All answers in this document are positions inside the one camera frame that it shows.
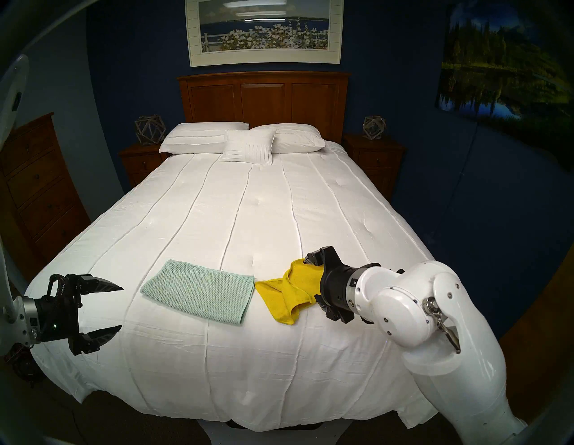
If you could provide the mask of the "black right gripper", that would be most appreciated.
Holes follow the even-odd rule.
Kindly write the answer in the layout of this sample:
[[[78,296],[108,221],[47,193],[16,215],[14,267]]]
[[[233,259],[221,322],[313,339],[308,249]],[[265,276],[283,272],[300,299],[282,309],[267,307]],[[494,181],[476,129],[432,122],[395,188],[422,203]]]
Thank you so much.
[[[333,246],[308,253],[305,264],[324,268],[320,296],[315,296],[315,300],[326,317],[335,322],[340,320],[344,324],[353,321],[355,314],[348,304],[347,288],[351,276],[358,268],[344,265]]]

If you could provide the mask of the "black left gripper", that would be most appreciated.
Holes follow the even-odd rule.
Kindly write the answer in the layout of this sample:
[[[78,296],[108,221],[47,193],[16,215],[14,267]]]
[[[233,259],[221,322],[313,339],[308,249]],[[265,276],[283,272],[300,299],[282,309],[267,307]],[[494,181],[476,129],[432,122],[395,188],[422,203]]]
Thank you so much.
[[[111,281],[92,275],[51,275],[46,294],[35,299],[38,342],[67,339],[73,355],[98,352],[120,331],[122,325],[79,332],[81,294],[122,291]]]

